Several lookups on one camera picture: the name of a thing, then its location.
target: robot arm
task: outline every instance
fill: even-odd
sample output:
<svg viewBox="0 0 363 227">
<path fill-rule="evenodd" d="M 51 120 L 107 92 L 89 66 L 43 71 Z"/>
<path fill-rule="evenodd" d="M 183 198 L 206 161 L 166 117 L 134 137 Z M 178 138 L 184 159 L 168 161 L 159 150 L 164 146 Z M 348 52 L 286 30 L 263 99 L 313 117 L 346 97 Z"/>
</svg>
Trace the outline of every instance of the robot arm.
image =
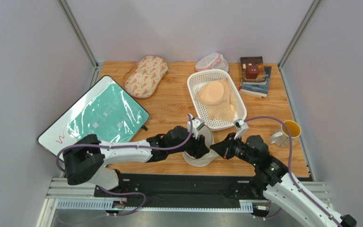
<svg viewBox="0 0 363 227">
<path fill-rule="evenodd" d="M 260 136 L 249 136 L 246 143 L 243 143 L 240 138 L 236 138 L 236 133 L 230 133 L 224 141 L 211 145 L 211 149 L 224 159 L 237 156 L 253 165 L 256 175 L 250 181 L 251 187 L 247 189 L 247 193 L 274 202 L 303 226 L 356 226 L 353 217 L 342 216 L 301 185 L 281 161 L 270 155 L 268 145 Z"/>
<path fill-rule="evenodd" d="M 120 172 L 105 166 L 120 162 L 157 162 L 165 160 L 169 154 L 186 151 L 191 157 L 201 158 L 209 152 L 205 138 L 201 135 L 204 122 L 194 118 L 187 123 L 187 128 L 177 126 L 167 134 L 159 134 L 138 142 L 111 143 L 99 141 L 94 134 L 88 135 L 77 144 L 100 145 L 100 148 L 79 147 L 63 153 L 69 185 L 92 183 L 107 190 L 121 192 Z M 180 146 L 189 136 L 188 141 Z"/>
</svg>

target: pink pillow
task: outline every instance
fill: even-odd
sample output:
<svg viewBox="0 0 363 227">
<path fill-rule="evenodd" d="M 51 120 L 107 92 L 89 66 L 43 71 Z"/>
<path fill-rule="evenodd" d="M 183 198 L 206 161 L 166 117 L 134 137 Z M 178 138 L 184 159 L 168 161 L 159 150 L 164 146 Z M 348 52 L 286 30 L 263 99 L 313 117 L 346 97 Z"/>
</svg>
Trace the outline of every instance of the pink pillow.
<svg viewBox="0 0 363 227">
<path fill-rule="evenodd" d="M 149 98 L 168 71 L 169 67 L 163 58 L 147 56 L 139 62 L 135 72 L 125 81 L 125 89 L 135 98 Z"/>
</svg>

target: white wall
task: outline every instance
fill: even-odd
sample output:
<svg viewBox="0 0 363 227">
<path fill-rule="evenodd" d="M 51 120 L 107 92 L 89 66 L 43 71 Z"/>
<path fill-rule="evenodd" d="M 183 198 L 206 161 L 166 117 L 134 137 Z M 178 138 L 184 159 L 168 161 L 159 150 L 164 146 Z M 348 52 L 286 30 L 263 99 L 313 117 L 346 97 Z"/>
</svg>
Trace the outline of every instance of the white wall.
<svg viewBox="0 0 363 227">
<path fill-rule="evenodd" d="M 98 61 L 278 62 L 312 0 L 68 0 Z"/>
<path fill-rule="evenodd" d="M 317 179 L 363 226 L 363 1 L 323 1 L 284 73 Z"/>
<path fill-rule="evenodd" d="M 36 138 L 91 73 L 57 1 L 0 1 L 0 226 L 35 226 L 59 172 Z"/>
</svg>

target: white mug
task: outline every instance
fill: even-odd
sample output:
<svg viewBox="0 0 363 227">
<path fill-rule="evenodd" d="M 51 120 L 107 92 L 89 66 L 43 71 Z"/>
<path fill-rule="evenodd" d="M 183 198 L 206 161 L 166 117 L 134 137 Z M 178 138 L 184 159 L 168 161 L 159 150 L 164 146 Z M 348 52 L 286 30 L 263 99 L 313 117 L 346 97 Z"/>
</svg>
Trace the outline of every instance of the white mug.
<svg viewBox="0 0 363 227">
<path fill-rule="evenodd" d="M 291 136 L 292 141 L 299 138 L 300 134 L 302 133 L 302 129 L 298 125 L 298 123 L 294 121 L 284 121 L 286 126 L 288 127 Z M 286 128 L 282 125 L 279 127 L 279 129 L 269 138 L 270 144 L 275 144 L 279 147 L 286 147 L 289 145 L 289 136 L 288 132 L 286 131 Z"/>
</svg>

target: wood grain surface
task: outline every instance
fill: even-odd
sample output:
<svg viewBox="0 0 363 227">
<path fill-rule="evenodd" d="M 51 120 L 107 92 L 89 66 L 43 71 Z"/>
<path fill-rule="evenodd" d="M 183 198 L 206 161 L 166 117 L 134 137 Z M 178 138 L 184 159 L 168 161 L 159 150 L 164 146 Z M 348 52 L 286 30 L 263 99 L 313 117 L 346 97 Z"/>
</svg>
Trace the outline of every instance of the wood grain surface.
<svg viewBox="0 0 363 227">
<path fill-rule="evenodd" d="M 134 62 L 106 61 L 102 67 L 100 77 L 110 75 L 116 82 L 124 87 L 122 77 Z M 136 99 L 150 114 L 146 126 L 148 131 L 140 130 L 132 141 L 144 140 L 160 133 L 167 133 L 170 129 L 180 125 L 187 127 L 187 114 L 197 116 L 187 88 L 187 78 L 195 73 L 195 62 L 168 62 L 170 72 L 165 75 L 159 83 L 156 92 L 147 99 Z M 292 120 L 292 114 L 286 98 L 285 89 L 282 83 L 277 64 L 265 64 L 271 66 L 271 81 L 269 93 L 266 98 L 254 97 L 241 94 L 247 109 L 247 118 L 255 116 L 274 116 L 285 120 Z M 240 64 L 230 63 L 229 74 L 235 85 L 240 84 Z M 243 140 L 250 135 L 260 135 L 268 144 L 269 137 L 278 129 L 279 123 L 273 120 L 258 119 L 248 122 L 249 130 Z M 228 133 L 236 132 L 236 129 L 229 128 L 214 132 L 215 143 L 225 139 Z M 269 151 L 276 158 L 288 165 L 289 148 L 280 148 L 276 145 L 269 145 Z M 255 175 L 254 168 L 234 157 L 230 160 L 216 158 L 205 167 L 194 167 L 189 165 L 181 153 L 172 154 L 166 160 L 155 163 L 117 163 L 110 165 L 123 173 L 145 173 L 145 174 L 189 174 L 189 175 Z M 292 171 L 297 177 L 308 177 L 308 170 L 299 141 L 294 141 L 292 160 Z"/>
</svg>

